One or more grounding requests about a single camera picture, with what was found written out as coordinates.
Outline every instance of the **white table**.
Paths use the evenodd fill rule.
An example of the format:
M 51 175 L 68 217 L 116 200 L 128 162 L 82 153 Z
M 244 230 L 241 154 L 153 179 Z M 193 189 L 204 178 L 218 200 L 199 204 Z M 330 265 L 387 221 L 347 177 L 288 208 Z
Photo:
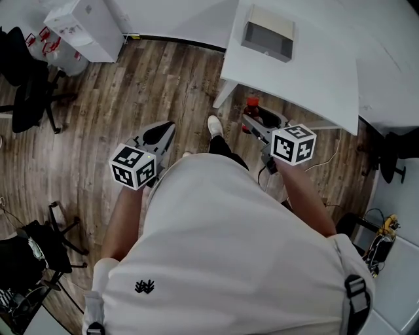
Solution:
M 293 59 L 284 63 L 241 46 L 252 4 L 294 21 Z M 220 108 L 237 84 L 290 101 L 324 122 L 312 129 L 344 128 L 357 135 L 358 79 L 355 58 L 327 31 L 283 9 L 279 0 L 240 0 L 228 42 L 221 78 L 225 83 L 213 107 Z

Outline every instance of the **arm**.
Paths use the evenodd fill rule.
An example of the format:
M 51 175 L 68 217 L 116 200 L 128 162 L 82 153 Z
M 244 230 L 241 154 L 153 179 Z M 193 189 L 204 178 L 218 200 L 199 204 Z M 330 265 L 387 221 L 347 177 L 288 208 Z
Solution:
M 275 160 L 282 174 L 294 214 L 325 237 L 336 235 L 335 223 L 321 202 L 313 182 L 299 166 Z
M 102 244 L 101 257 L 121 261 L 138 240 L 143 189 L 124 187 L 119 194 Z

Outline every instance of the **person's left arm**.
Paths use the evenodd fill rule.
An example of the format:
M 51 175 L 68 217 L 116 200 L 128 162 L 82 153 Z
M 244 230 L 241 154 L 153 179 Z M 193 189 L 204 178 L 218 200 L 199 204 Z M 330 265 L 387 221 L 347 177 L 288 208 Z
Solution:
M 142 188 L 134 191 L 124 187 L 121 190 L 103 239 L 102 258 L 121 261 L 134 246 L 138 240 L 142 198 Z

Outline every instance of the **qr code pattern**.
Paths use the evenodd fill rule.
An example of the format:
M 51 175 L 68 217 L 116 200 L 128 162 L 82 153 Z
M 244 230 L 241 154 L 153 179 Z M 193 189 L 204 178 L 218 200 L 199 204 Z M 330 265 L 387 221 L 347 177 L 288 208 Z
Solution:
M 141 186 L 153 178 L 155 172 L 155 161 L 151 160 L 137 171 L 138 186 Z
M 294 126 L 284 129 L 287 133 L 290 133 L 296 139 L 303 139 L 307 136 L 312 136 L 313 134 L 305 130 L 303 127 Z
M 276 136 L 274 142 L 274 154 L 292 162 L 294 153 L 294 142 L 283 139 L 282 137 Z
M 132 180 L 131 172 L 125 171 L 118 166 L 112 165 L 113 175 L 115 179 L 122 184 L 128 185 L 130 187 L 134 187 L 134 182 Z
M 128 168 L 133 168 L 143 155 L 141 151 L 134 148 L 124 147 L 113 161 Z
M 309 139 L 308 141 L 300 143 L 295 162 L 298 163 L 298 162 L 301 162 L 302 160 L 305 160 L 311 157 L 313 146 L 314 146 L 314 139 Z

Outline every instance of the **white cube with black markers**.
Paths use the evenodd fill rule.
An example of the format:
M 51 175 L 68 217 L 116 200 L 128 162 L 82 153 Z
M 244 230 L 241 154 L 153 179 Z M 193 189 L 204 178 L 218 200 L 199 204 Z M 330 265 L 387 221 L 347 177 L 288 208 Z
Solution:
M 113 180 L 133 190 L 157 176 L 156 156 L 125 144 L 118 146 L 109 165 Z
M 294 166 L 313 158 L 317 135 L 303 124 L 272 132 L 271 156 Z

